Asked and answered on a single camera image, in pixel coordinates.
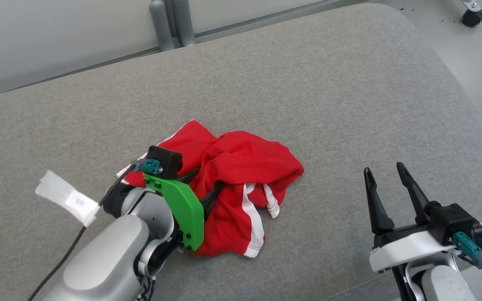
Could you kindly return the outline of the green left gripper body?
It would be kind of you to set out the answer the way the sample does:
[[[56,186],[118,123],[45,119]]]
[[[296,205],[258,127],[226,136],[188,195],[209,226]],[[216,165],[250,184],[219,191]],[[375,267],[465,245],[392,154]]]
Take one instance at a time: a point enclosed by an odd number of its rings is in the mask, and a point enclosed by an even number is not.
[[[188,250],[196,251],[203,243],[203,207],[188,184],[176,179],[161,179],[143,174],[146,187],[162,194],[184,238],[182,244]]]

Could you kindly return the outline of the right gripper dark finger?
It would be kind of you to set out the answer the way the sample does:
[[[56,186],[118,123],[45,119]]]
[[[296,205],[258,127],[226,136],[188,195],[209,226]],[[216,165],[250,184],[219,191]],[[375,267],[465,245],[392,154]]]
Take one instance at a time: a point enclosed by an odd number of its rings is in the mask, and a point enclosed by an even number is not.
[[[425,196],[425,193],[423,193],[420,186],[417,184],[415,179],[413,179],[413,176],[411,176],[408,169],[402,162],[397,162],[397,171],[398,175],[400,176],[400,181],[407,189],[410,200],[413,204],[415,211],[415,222],[417,224],[428,223],[430,218],[425,212],[425,206],[429,202],[428,198]]]
[[[370,225],[372,233],[382,234],[394,229],[395,224],[388,217],[386,210],[377,194],[377,183],[373,173],[369,168],[364,169],[364,182],[367,192],[367,203],[370,217]]]

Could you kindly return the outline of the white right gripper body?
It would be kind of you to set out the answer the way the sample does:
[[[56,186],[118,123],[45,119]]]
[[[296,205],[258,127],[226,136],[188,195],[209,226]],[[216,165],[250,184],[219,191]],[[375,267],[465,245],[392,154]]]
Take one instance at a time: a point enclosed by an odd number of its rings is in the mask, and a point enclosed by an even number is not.
[[[415,260],[426,259],[431,255],[447,251],[450,256],[448,265],[459,271],[450,250],[454,245],[440,244],[427,230],[409,234],[393,242],[385,242],[386,235],[396,234],[386,231],[374,235],[374,248],[370,251],[369,264],[373,272],[380,272]]]

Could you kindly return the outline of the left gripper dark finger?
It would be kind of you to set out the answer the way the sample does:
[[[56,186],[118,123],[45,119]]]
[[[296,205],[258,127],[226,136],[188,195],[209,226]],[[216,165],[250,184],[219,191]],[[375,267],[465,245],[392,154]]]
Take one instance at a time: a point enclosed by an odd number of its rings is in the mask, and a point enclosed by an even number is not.
[[[189,184],[191,183],[191,181],[193,181],[193,179],[195,179],[195,177],[197,177],[199,172],[200,172],[200,168],[195,168],[191,170],[189,173],[186,173],[185,175],[178,177],[177,181],[181,183]]]
[[[214,207],[214,204],[216,203],[216,200],[218,196],[220,195],[220,192],[222,191],[225,183],[222,181],[216,181],[214,183],[212,190],[200,200],[200,203],[203,207],[203,220],[207,221],[209,218],[209,215]]]

